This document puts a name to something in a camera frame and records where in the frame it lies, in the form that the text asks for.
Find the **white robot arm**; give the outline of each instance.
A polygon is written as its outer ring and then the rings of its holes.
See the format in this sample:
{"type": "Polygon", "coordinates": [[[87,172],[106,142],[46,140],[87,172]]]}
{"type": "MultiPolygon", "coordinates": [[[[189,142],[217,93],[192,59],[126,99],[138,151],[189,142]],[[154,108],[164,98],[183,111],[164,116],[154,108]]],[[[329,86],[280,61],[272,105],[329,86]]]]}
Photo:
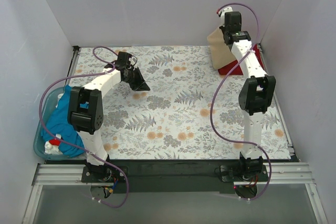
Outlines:
{"type": "MultiPolygon", "coordinates": [[[[131,54],[119,52],[117,60],[113,62],[114,71],[109,72],[113,66],[108,64],[104,68],[106,74],[96,77],[83,87],[71,89],[68,122],[82,138],[85,149],[105,161],[109,160],[109,156],[103,147],[100,132],[103,123],[103,97],[121,81],[128,83],[133,91],[150,90],[131,59],[131,54]]],[[[107,173],[106,165],[92,155],[87,156],[86,166],[98,177],[101,175],[103,178],[107,173]]]]}
{"type": "MultiPolygon", "coordinates": [[[[272,101],[275,88],[275,78],[268,76],[251,50],[251,38],[246,31],[241,31],[241,14],[234,12],[230,6],[220,10],[220,27],[224,41],[231,49],[232,54],[239,61],[246,53],[249,55],[240,64],[246,82],[239,94],[239,105],[244,114],[244,141],[261,144],[261,123],[265,112],[272,101]]],[[[244,144],[241,154],[245,159],[258,159],[261,150],[250,144],[244,144]]]]}

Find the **plastic tub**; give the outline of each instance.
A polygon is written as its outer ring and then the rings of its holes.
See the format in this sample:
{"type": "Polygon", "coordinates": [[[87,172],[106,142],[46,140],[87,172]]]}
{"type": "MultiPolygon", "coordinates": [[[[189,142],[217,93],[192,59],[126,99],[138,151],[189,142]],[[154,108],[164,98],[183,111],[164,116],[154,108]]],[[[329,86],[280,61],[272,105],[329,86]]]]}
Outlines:
{"type": "MultiPolygon", "coordinates": [[[[43,116],[43,120],[45,121],[45,123],[48,121],[50,115],[52,114],[52,112],[56,108],[58,95],[62,94],[62,93],[64,93],[64,87],[60,87],[60,88],[57,88],[57,89],[53,90],[47,96],[47,98],[45,100],[45,103],[44,103],[43,110],[42,110],[42,116],[43,116]]],[[[37,130],[36,130],[36,134],[35,134],[35,139],[34,139],[34,151],[35,151],[36,155],[41,157],[41,158],[48,159],[48,160],[67,160],[67,159],[70,159],[70,157],[67,156],[67,155],[46,154],[44,152],[45,142],[44,142],[44,140],[41,136],[41,130],[42,130],[41,123],[38,122],[37,130]]]]}

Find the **floral tablecloth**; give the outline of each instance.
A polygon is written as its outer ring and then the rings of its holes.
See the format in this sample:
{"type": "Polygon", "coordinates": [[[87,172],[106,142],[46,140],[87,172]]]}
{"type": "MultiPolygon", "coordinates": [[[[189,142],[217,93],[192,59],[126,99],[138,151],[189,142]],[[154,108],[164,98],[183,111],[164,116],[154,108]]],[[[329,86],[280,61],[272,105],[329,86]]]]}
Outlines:
{"type": "MultiPolygon", "coordinates": [[[[138,58],[148,92],[133,92],[120,83],[103,99],[104,147],[111,159],[222,159],[238,158],[239,144],[215,135],[209,109],[213,94],[222,80],[213,69],[206,46],[155,46],[112,48],[138,58]]],[[[98,49],[105,60],[116,59],[98,49]]],[[[82,48],[76,74],[101,72],[104,64],[82,48]]],[[[75,78],[71,86],[82,86],[93,78],[75,78]]],[[[243,115],[238,94],[242,76],[230,76],[219,92],[214,110],[217,130],[234,140],[243,140],[243,115]]],[[[275,102],[262,125],[262,147],[272,159],[288,159],[287,138],[275,102]]]]}

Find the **white wall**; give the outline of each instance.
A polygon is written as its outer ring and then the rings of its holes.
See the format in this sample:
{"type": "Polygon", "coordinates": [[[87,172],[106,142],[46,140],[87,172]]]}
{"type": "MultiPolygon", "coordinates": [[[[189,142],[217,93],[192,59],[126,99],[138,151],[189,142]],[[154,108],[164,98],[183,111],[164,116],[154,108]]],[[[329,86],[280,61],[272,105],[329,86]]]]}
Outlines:
{"type": "Polygon", "coordinates": [[[335,0],[282,0],[262,47],[295,150],[336,223],[335,0]]]}
{"type": "MultiPolygon", "coordinates": [[[[219,24],[217,8],[251,5],[263,34],[281,0],[47,0],[72,45],[206,45],[219,24]]],[[[251,13],[243,27],[255,36],[251,13]]]]}
{"type": "Polygon", "coordinates": [[[21,223],[37,162],[45,88],[67,74],[72,48],[45,0],[0,0],[0,223],[21,223]]]}

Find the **blue cloth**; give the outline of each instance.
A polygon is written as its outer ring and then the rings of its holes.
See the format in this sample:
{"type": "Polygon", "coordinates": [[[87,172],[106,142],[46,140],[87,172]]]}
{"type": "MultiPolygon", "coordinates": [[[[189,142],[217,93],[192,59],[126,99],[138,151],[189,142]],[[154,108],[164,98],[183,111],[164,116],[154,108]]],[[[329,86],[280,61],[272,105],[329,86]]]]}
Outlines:
{"type": "MultiPolygon", "coordinates": [[[[74,127],[68,123],[70,91],[71,87],[66,85],[64,94],[58,101],[57,108],[51,114],[46,126],[52,134],[60,134],[64,141],[84,148],[82,139],[74,130],[74,127]]],[[[53,139],[44,129],[41,131],[41,136],[45,142],[53,139]]],[[[70,157],[76,157],[84,152],[65,143],[60,143],[59,150],[70,157]]]]}

